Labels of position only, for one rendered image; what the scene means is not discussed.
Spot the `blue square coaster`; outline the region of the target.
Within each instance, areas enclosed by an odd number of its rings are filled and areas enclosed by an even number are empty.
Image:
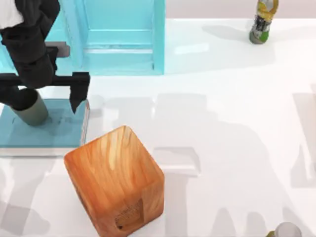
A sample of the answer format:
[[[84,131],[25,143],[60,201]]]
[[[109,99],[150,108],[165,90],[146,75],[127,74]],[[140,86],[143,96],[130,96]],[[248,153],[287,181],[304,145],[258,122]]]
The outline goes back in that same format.
[[[44,99],[48,118],[39,126],[24,123],[8,106],[0,115],[0,148],[76,148],[86,141],[90,106],[73,113],[67,99]]]

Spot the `grey-brown cup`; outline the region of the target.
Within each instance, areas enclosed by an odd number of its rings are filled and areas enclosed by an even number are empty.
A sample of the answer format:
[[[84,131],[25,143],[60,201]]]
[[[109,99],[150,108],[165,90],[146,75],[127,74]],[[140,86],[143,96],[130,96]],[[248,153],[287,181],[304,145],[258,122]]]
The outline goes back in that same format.
[[[29,126],[39,126],[48,118],[48,110],[37,90],[19,90],[19,108],[11,107],[15,114]]]

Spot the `green and yellow bottle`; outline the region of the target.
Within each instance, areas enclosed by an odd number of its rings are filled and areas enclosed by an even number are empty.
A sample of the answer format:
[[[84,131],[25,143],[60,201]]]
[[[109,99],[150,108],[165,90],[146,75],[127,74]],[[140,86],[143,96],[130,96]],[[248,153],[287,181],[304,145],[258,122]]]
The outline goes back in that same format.
[[[267,41],[278,6],[279,0],[257,0],[254,23],[249,32],[249,40],[253,44],[264,44]]]

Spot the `light blue rack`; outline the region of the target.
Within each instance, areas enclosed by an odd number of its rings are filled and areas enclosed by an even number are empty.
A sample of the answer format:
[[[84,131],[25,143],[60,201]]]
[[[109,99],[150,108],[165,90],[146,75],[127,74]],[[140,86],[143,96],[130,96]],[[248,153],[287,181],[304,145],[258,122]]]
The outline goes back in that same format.
[[[59,0],[48,42],[69,46],[59,75],[164,73],[165,0]]]

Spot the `pale grey rounded box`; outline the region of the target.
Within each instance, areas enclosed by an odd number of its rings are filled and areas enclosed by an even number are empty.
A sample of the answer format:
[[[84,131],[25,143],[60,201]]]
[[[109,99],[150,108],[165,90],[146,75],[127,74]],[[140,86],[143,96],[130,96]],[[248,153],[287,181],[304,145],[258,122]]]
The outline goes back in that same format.
[[[47,48],[57,48],[57,58],[65,58],[70,56],[70,47],[65,41],[47,41]]]

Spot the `wooden block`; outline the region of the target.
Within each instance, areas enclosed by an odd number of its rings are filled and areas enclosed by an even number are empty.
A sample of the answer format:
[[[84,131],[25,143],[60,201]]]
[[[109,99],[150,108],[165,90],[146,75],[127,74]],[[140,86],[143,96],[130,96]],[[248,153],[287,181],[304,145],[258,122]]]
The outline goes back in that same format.
[[[64,164],[99,237],[128,237],[164,210],[164,173],[129,126],[69,152]]]

